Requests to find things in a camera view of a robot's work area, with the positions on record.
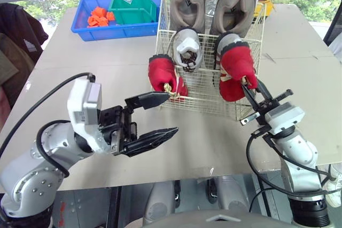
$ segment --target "wire basket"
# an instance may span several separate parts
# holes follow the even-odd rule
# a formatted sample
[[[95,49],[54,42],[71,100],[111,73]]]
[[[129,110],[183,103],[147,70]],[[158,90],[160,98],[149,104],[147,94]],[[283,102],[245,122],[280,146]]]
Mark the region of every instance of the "wire basket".
[[[156,42],[156,54],[167,53],[173,58],[173,35],[176,33],[169,28],[169,0],[162,0],[159,13],[159,24]],[[265,25],[266,8],[260,4],[261,12],[254,21],[244,38],[251,48],[254,60],[256,75],[259,72],[259,61],[261,56],[263,30]],[[198,34],[203,53],[203,63],[201,67],[193,72],[185,72],[181,66],[176,66],[176,70],[183,77],[185,85],[188,87],[188,96],[181,96],[177,99],[170,99],[162,106],[170,108],[185,109],[196,112],[212,113],[224,115],[235,120],[245,117],[251,110],[251,105],[246,98],[236,102],[225,101],[219,92],[220,71],[214,69],[214,47],[217,36]]]

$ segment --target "blue plastic tray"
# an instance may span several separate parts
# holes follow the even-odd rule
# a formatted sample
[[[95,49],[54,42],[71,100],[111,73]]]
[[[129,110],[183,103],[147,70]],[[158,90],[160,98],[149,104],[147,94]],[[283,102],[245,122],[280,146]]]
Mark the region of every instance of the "blue plastic tray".
[[[109,40],[123,37],[142,37],[157,34],[158,20],[151,23],[136,23],[131,25],[117,25],[110,21],[106,27],[87,28],[88,18],[95,7],[100,6],[108,10],[112,0],[80,0],[79,7],[71,26],[71,31],[78,33],[84,41]],[[157,19],[161,0],[152,0],[157,5]]]

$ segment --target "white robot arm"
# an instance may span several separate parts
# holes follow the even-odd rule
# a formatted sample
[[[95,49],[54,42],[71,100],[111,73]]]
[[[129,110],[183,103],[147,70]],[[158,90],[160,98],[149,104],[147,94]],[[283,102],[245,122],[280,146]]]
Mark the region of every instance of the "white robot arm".
[[[292,95],[287,90],[273,98],[265,85],[259,80],[256,89],[264,97],[257,103],[255,94],[243,85],[246,98],[251,103],[255,113],[242,119],[242,125],[257,120],[260,128],[252,133],[246,149],[247,160],[256,175],[266,184],[288,195],[293,214],[293,223],[301,227],[333,227],[328,216],[325,194],[332,193],[322,190],[318,174],[324,174],[327,179],[333,179],[324,171],[316,170],[318,158],[317,148],[307,141],[296,129],[304,117],[304,111],[290,102],[279,102]],[[250,158],[252,140],[262,136],[265,142],[281,157],[281,171],[285,189],[279,188],[260,176]]]
[[[126,99],[126,107],[101,109],[101,85],[93,76],[77,78],[67,102],[71,121],[44,125],[30,150],[13,160],[0,175],[5,189],[1,222],[5,227],[52,226],[51,210],[68,169],[93,154],[134,156],[158,147],[178,128],[161,129],[137,138],[131,121],[135,108],[155,107],[169,94],[150,92]]]

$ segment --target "white shoe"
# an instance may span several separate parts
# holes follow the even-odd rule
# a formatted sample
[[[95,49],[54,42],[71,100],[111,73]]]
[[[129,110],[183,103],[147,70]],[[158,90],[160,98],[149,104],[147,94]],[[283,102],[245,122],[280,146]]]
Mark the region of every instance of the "white shoe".
[[[320,170],[328,172],[329,165],[324,165],[319,167]],[[323,185],[323,189],[327,191],[333,191],[342,188],[342,163],[332,164],[330,168],[330,174],[332,177],[336,178],[335,181],[328,180],[326,184]],[[327,202],[330,206],[338,208],[341,206],[341,191],[327,194],[325,196]]]
[[[173,42],[173,58],[186,72],[194,72],[201,67],[202,50],[197,32],[192,28],[180,29]]]
[[[210,34],[230,31],[245,37],[252,24],[258,0],[217,0]]]

